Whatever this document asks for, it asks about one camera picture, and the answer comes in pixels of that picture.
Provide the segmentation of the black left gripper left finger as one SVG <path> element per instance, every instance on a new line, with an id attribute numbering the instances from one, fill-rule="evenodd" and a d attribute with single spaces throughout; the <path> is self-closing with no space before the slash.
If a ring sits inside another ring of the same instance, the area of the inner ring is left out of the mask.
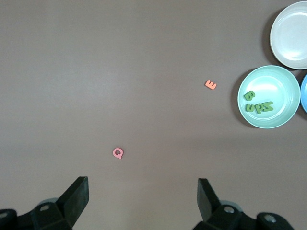
<path id="1" fill-rule="evenodd" d="M 55 201 L 46 201 L 23 214 L 14 209 L 0 211 L 2 230 L 71 230 L 89 202 L 89 180 L 78 177 Z"/>

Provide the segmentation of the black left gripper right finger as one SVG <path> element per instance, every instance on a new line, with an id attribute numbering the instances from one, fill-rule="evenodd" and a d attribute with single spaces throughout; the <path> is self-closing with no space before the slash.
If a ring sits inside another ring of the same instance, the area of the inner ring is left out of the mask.
<path id="1" fill-rule="evenodd" d="M 247 216 L 234 203 L 222 203 L 208 179 L 199 178 L 197 204 L 202 221 L 195 230 L 292 230 L 292 225 L 282 216 L 261 212 L 255 219 Z"/>

